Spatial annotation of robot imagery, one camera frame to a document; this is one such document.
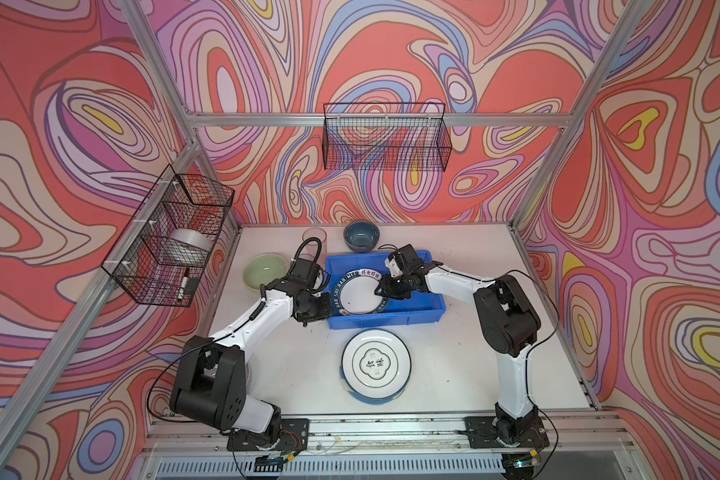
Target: plate with chinese characters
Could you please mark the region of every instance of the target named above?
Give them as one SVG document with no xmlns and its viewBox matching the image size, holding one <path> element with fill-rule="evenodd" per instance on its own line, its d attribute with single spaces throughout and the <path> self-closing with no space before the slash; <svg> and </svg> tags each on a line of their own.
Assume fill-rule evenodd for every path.
<svg viewBox="0 0 720 480">
<path fill-rule="evenodd" d="M 375 293 L 378 281 L 381 279 L 382 274 L 370 268 L 347 272 L 333 287 L 334 308 L 342 315 L 383 312 L 389 303 L 389 298 Z"/>
<path fill-rule="evenodd" d="M 411 354 L 394 334 L 366 330 L 347 343 L 342 354 L 342 377 L 359 399 L 388 402 L 408 384 Z"/>
</svg>

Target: blue tray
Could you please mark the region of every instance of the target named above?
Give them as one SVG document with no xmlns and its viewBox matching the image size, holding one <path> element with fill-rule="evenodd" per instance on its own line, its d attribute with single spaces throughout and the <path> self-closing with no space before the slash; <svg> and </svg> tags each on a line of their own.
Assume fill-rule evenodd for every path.
<svg viewBox="0 0 720 480">
<path fill-rule="evenodd" d="M 428 250 L 416 250 L 424 262 L 432 261 Z M 333 292 L 338 280 L 347 272 L 358 268 L 372 268 L 381 274 L 388 274 L 384 260 L 389 254 L 334 255 L 326 258 L 326 272 L 331 274 L 327 292 Z M 389 325 L 413 325 L 415 323 L 434 323 L 440 321 L 445 313 L 443 296 L 434 293 L 413 292 L 410 300 L 390 300 L 381 313 L 367 315 L 339 315 L 328 319 L 331 330 L 365 329 Z"/>
</svg>

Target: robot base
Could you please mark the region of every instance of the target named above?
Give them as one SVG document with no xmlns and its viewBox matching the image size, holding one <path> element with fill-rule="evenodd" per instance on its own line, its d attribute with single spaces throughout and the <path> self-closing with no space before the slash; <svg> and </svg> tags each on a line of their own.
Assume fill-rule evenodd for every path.
<svg viewBox="0 0 720 480">
<path fill-rule="evenodd" d="M 492 417 L 467 417 L 467 437 L 471 448 L 546 448 L 550 446 L 547 432 L 538 410 L 534 407 L 526 417 L 515 420 L 496 405 L 497 415 Z"/>
<path fill-rule="evenodd" d="M 302 444 L 299 445 L 296 439 L 289 433 L 280 432 L 280 438 L 272 448 L 280 452 L 290 452 L 291 450 L 306 450 L 307 437 L 309 436 L 309 420 L 307 418 L 283 418 L 281 427 L 289 432 L 293 432 L 301 439 Z M 231 452 L 262 452 L 261 434 L 240 430 L 227 440 L 226 449 Z"/>
</svg>

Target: green bowl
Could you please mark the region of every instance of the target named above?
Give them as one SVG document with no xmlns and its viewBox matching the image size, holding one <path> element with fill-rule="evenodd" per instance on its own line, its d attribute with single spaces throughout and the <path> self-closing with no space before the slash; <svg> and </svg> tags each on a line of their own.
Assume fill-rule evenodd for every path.
<svg viewBox="0 0 720 480">
<path fill-rule="evenodd" d="M 288 273 L 288 263 L 280 255 L 263 254 L 251 260 L 242 271 L 242 282 L 254 292 Z"/>
</svg>

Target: black wire mesh basket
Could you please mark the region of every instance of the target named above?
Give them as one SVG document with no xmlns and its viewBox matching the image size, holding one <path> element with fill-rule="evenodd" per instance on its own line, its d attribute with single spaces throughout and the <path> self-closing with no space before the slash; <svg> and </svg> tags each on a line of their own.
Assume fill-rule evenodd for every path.
<svg viewBox="0 0 720 480">
<path fill-rule="evenodd" d="M 234 194 L 211 178 L 174 172 L 123 258 L 102 267 L 137 303 L 190 306 Z"/>
<path fill-rule="evenodd" d="M 323 105 L 326 170 L 445 171 L 451 136 L 442 102 Z"/>
</svg>

